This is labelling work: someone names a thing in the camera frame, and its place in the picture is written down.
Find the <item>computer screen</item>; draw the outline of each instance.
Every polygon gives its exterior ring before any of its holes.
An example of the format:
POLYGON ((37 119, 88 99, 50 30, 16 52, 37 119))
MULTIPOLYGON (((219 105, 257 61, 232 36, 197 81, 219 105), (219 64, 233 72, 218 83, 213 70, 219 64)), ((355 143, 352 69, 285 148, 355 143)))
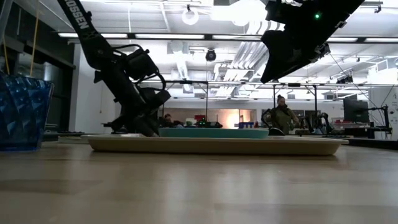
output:
POLYGON ((368 102, 344 99, 344 120, 354 123, 368 123, 368 102))

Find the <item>beige tray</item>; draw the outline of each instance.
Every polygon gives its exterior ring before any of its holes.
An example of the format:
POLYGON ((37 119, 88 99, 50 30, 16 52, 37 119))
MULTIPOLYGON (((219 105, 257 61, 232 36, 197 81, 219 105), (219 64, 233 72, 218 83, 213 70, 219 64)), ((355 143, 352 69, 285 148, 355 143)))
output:
POLYGON ((92 135, 87 138, 95 151, 168 152, 204 154, 333 155, 340 139, 268 137, 267 139, 146 138, 136 135, 92 135))

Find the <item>wooden table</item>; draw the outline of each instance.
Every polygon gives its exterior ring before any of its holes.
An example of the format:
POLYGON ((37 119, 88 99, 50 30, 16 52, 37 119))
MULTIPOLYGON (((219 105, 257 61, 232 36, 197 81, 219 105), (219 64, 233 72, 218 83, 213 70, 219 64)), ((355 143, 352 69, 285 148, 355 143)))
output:
POLYGON ((0 223, 398 223, 398 153, 0 153, 0 223))

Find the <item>white ceiling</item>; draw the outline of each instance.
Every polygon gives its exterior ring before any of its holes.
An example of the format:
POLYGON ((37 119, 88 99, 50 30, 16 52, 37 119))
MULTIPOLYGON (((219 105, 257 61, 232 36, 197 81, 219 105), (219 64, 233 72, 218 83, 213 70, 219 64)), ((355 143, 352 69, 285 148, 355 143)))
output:
MULTIPOLYGON (((36 0, 15 0, 20 6, 35 14, 36 0)), ((58 32, 73 32, 67 18, 63 14, 56 0, 39 1, 40 19, 53 27, 58 32)), ((384 0, 385 5, 379 14, 374 13, 375 7, 359 8, 349 19, 348 24, 337 30, 335 35, 340 36, 378 36, 398 37, 398 1, 384 0)), ((171 32, 171 33, 197 33, 197 34, 243 34, 248 26, 240 27, 231 21, 214 21, 211 19, 212 1, 206 1, 206 6, 194 7, 200 12, 199 21, 190 26, 182 21, 182 11, 185 6, 164 5, 164 12, 159 3, 157 4, 106 4, 103 2, 82 2, 87 11, 93 14, 93 24, 102 33, 112 32, 171 32)), ((142 45, 152 53, 150 56, 158 65, 162 73, 170 74, 177 70, 173 55, 167 55, 166 40, 109 40, 111 44, 135 44, 142 45)), ((238 52, 241 42, 214 42, 214 41, 186 41, 189 46, 200 46, 216 49, 218 55, 227 54, 233 56, 238 52)), ((374 60, 379 57, 398 55, 398 45, 391 44, 331 44, 331 53, 341 65, 342 69, 349 69, 374 60)), ((188 59, 186 64, 188 70, 213 71, 216 63, 209 63, 203 57, 198 56, 188 59)), ((326 63, 318 62, 308 69, 300 69, 288 77, 329 77, 341 72, 330 58, 326 63)), ((360 70, 355 75, 367 74, 367 70, 360 70)))

